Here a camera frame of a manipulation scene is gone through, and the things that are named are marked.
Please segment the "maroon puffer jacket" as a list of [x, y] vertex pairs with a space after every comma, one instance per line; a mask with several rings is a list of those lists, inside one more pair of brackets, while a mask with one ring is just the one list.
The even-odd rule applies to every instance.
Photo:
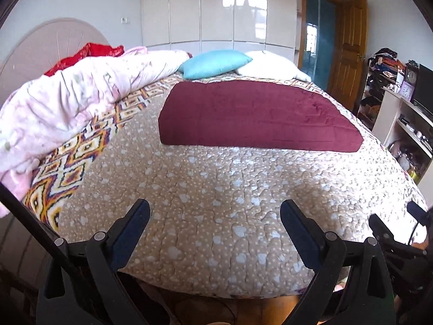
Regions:
[[354, 153], [359, 130], [323, 95], [299, 87], [233, 80], [180, 82], [159, 115], [165, 145]]

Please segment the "shelf with piled clothes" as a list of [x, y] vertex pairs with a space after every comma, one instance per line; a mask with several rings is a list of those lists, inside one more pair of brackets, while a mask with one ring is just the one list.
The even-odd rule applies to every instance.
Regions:
[[399, 91], [398, 77], [404, 75], [405, 67], [398, 53], [390, 48], [381, 48], [366, 60], [354, 111], [370, 131], [379, 115], [385, 91]]

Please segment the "white tv cabinet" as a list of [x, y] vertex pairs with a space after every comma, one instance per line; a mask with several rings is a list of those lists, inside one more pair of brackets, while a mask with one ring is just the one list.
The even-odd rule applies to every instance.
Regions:
[[419, 164], [417, 186], [428, 206], [432, 205], [432, 147], [417, 137], [432, 138], [432, 115], [392, 91], [385, 91], [373, 126], [373, 134], [389, 148], [400, 141], [413, 148]]

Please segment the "beige quilted bedspread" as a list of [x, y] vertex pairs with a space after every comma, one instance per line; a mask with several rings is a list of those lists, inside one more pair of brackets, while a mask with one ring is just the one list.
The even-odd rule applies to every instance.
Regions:
[[24, 204], [67, 241], [107, 230], [140, 198], [150, 221], [126, 272], [203, 296], [296, 294], [305, 268], [280, 221], [293, 200], [324, 230], [362, 241], [377, 214], [396, 240], [425, 238], [407, 213], [427, 203], [414, 180], [347, 109], [315, 84], [280, 81], [281, 96], [325, 100], [363, 141], [353, 153], [168, 146], [158, 117], [179, 74], [131, 92], [49, 153]]

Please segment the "black television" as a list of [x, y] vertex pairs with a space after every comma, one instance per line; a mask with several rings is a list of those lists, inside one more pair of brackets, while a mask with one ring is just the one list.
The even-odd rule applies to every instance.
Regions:
[[433, 71], [424, 65], [419, 65], [411, 102], [426, 110], [428, 114], [433, 114]]

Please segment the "pink alarm clock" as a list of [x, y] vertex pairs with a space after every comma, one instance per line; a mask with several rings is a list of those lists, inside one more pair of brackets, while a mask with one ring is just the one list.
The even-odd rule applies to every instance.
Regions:
[[403, 81], [399, 90], [399, 95], [405, 100], [411, 101], [414, 89], [415, 87], [412, 84]]

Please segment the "pink floral duvet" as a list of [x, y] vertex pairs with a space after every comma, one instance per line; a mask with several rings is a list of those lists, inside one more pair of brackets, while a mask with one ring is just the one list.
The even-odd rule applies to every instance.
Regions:
[[1, 183], [56, 227], [114, 135], [178, 81], [182, 50], [107, 48], [13, 91], [1, 107]]

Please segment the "dark ornate mantel clock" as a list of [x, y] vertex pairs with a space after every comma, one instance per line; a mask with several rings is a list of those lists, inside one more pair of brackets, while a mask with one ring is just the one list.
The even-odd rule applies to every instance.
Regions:
[[409, 60], [406, 63], [404, 81], [411, 86], [415, 86], [418, 78], [419, 64], [414, 60]]

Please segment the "red blanket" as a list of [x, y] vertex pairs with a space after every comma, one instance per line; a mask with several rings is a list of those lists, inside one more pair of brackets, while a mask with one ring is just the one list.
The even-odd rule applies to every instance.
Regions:
[[87, 43], [75, 55], [65, 57], [58, 61], [51, 69], [44, 73], [45, 76], [53, 76], [59, 70], [64, 70], [68, 67], [75, 65], [87, 57], [121, 57], [122, 55], [137, 55], [147, 54], [149, 50], [146, 46], [137, 46], [125, 51], [123, 45], [118, 47], [111, 47], [110, 45], [103, 45], [99, 43]]

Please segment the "wooden door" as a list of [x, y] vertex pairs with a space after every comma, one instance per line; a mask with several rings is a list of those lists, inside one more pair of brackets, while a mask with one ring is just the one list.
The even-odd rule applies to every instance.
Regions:
[[368, 39], [367, 0], [301, 0], [299, 67], [353, 112]]

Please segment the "white pillow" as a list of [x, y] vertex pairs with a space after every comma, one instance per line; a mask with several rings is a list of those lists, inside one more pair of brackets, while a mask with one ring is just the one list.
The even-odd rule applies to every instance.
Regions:
[[297, 79], [311, 82], [311, 77], [302, 72], [291, 60], [270, 51], [249, 51], [246, 55], [252, 60], [246, 65], [236, 69], [240, 76], [256, 79], [274, 79], [290, 81]]

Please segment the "pink arched headboard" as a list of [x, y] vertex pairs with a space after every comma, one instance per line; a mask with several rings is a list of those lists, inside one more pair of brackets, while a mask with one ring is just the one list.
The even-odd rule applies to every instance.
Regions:
[[76, 18], [57, 18], [27, 33], [1, 63], [1, 102], [85, 44], [109, 42], [95, 27]]

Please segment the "teal pillow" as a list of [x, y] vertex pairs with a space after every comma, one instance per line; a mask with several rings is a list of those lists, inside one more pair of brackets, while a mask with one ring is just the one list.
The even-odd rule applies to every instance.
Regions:
[[237, 70], [252, 58], [236, 50], [213, 50], [186, 60], [178, 69], [187, 80], [205, 79]]

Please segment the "white glossy wardrobe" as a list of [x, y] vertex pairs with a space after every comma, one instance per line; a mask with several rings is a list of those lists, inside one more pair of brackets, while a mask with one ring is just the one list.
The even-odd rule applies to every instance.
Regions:
[[294, 60], [297, 0], [142, 0], [142, 38], [152, 50], [267, 50]]

